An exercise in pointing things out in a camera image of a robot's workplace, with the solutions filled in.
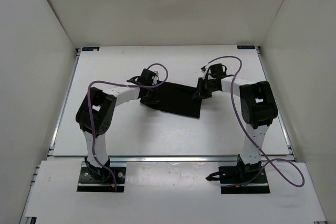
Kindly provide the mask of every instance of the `white robotic arm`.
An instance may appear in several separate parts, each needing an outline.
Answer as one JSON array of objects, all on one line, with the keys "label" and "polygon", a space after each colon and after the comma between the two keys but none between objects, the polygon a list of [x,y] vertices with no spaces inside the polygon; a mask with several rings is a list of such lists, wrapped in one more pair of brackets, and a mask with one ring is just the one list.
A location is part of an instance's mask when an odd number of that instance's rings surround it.
[{"label": "white robotic arm", "polygon": [[[109,166],[110,160],[106,152],[105,133],[111,125],[114,108],[131,100],[145,98],[149,102],[155,102],[156,89],[147,89],[143,86],[153,86],[157,84],[158,73],[144,69],[137,78],[132,78],[124,85],[126,87],[113,87],[100,90],[91,88],[91,105],[93,111],[95,141],[93,141],[92,128],[89,116],[88,97],[84,98],[77,114],[76,121],[79,123],[86,138],[88,156],[85,157],[86,166],[89,168],[91,176],[96,181],[105,181],[109,176],[108,171],[103,168]],[[127,85],[137,84],[140,87],[128,87]]]},{"label": "white robotic arm", "polygon": [[[214,91],[231,92],[233,76],[226,74],[226,67],[215,64],[203,67],[204,75],[198,79],[195,99],[207,99]],[[254,142],[262,148],[266,132],[273,119],[278,115],[278,109],[267,81],[252,82],[235,78],[233,95],[240,97],[242,116],[246,123],[246,131]],[[259,149],[245,136],[244,146],[238,155],[237,166],[241,176],[256,173],[261,169],[261,153]]]},{"label": "white robotic arm", "polygon": [[[232,79],[233,76],[222,79],[221,84],[223,92],[230,93]],[[252,84],[255,84],[255,82],[236,78],[233,83],[233,95],[240,97],[240,86],[252,85]],[[252,137],[252,139],[258,144],[260,148],[262,148],[268,128],[269,128],[268,125],[262,125],[254,129],[250,124],[246,124],[245,129],[248,135]],[[251,141],[247,138],[247,136],[245,136],[244,146],[239,155],[244,164],[256,164],[259,161],[261,161],[260,151],[251,143]]]},{"label": "white robotic arm", "polygon": [[[140,88],[113,87],[111,89],[105,89],[102,92],[106,95],[112,95],[116,98],[114,107],[117,107],[125,102],[140,98],[139,97]],[[84,131],[83,133],[86,139],[86,145],[88,149],[87,162],[89,162],[91,165],[95,167],[101,168],[102,166],[97,163],[92,153],[92,144],[93,144],[92,133],[88,131]],[[94,150],[95,150],[96,158],[99,160],[100,163],[105,164],[109,160],[109,156],[107,155],[107,152],[106,152],[105,133],[96,137]]]}]

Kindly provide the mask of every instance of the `white floor panel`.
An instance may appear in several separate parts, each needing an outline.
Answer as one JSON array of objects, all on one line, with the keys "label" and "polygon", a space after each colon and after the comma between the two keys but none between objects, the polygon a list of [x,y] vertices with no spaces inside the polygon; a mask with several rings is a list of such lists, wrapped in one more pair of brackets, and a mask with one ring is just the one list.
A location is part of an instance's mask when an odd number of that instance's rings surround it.
[{"label": "white floor panel", "polygon": [[[85,138],[75,115],[91,81],[124,83],[139,75],[143,68],[159,62],[169,70],[168,81],[195,87],[198,77],[202,76],[200,67],[224,55],[242,59],[240,78],[265,79],[256,50],[238,50],[236,46],[100,47],[99,51],[81,52],[54,155],[87,154]],[[235,73],[239,66],[234,59],[219,62],[227,66],[228,74]],[[164,78],[163,69],[153,69]],[[235,101],[240,108],[239,98]],[[244,134],[233,113],[229,94],[218,91],[202,102],[200,119],[152,110],[139,101],[123,104],[114,111],[106,139],[109,155],[237,155],[243,146]],[[263,150],[273,155],[288,154],[278,119],[267,132]]]},{"label": "white floor panel", "polygon": [[[217,163],[128,163],[124,193],[77,192],[81,161],[44,161],[26,216],[36,224],[59,223],[295,223],[325,221],[308,170],[303,188],[286,183],[266,168],[270,194],[221,195],[218,182],[205,177]],[[288,164],[279,168],[294,182]]]}]

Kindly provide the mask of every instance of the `white panel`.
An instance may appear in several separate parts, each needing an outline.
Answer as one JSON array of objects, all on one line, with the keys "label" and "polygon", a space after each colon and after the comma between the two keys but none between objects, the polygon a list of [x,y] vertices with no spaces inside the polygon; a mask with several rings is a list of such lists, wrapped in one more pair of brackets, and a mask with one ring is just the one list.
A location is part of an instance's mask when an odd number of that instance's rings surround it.
[{"label": "white panel", "polygon": [[[240,78],[265,79],[256,50],[238,50],[236,46],[158,46],[101,47],[96,52],[81,52],[68,102],[61,122],[54,155],[85,156],[86,141],[75,115],[87,86],[94,80],[124,83],[139,75],[154,62],[169,70],[168,81],[195,87],[200,68],[210,60],[223,56],[241,57]],[[235,59],[219,61],[235,73]],[[153,68],[164,78],[164,70]],[[97,85],[104,89],[108,86]],[[235,99],[240,108],[240,99]],[[237,155],[244,133],[234,115],[229,93],[216,92],[202,101],[201,118],[192,119],[150,109],[139,101],[116,107],[110,129],[106,133],[109,155]],[[288,154],[279,120],[274,120],[266,134],[263,150],[268,154]]]},{"label": "white panel", "polygon": [[260,45],[282,0],[49,0],[76,47]]},{"label": "white panel", "polygon": [[19,223],[75,54],[46,0],[0,0],[0,223]]},{"label": "white panel", "polygon": [[[266,168],[270,194],[221,195],[219,182],[205,177],[217,163],[128,163],[125,192],[77,192],[79,161],[42,162],[26,216],[53,223],[272,223],[326,220],[305,164],[306,185],[295,188]],[[278,164],[289,179],[300,176]]]},{"label": "white panel", "polygon": [[262,55],[294,151],[336,223],[336,0],[285,0]]}]

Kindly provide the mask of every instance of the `black fabric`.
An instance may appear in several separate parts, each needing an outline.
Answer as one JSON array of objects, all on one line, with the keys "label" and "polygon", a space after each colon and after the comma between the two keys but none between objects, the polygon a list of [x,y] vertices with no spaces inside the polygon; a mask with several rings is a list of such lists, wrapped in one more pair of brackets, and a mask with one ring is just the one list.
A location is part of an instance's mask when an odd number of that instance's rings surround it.
[{"label": "black fabric", "polygon": [[196,88],[165,82],[158,87],[157,92],[157,104],[146,104],[144,99],[140,102],[155,110],[200,118],[202,100],[192,100]]}]

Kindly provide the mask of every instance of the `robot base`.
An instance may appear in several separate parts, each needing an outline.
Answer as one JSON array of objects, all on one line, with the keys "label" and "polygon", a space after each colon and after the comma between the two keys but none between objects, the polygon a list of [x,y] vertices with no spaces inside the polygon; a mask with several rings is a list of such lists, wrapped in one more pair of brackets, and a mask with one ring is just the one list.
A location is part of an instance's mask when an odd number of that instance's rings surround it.
[{"label": "robot base", "polygon": [[[255,176],[252,175],[246,181],[251,180]],[[269,194],[269,186],[267,182],[266,172],[263,171],[259,176],[247,185],[239,187],[225,187],[225,185],[239,184],[241,180],[237,173],[236,166],[221,166],[219,167],[219,181],[221,194]]]},{"label": "robot base", "polygon": [[80,169],[77,191],[99,191],[105,193],[123,193],[125,184],[126,167],[110,167],[116,176],[117,190],[112,184],[111,176],[106,182],[101,183],[95,181],[89,173],[87,166],[82,166]]}]

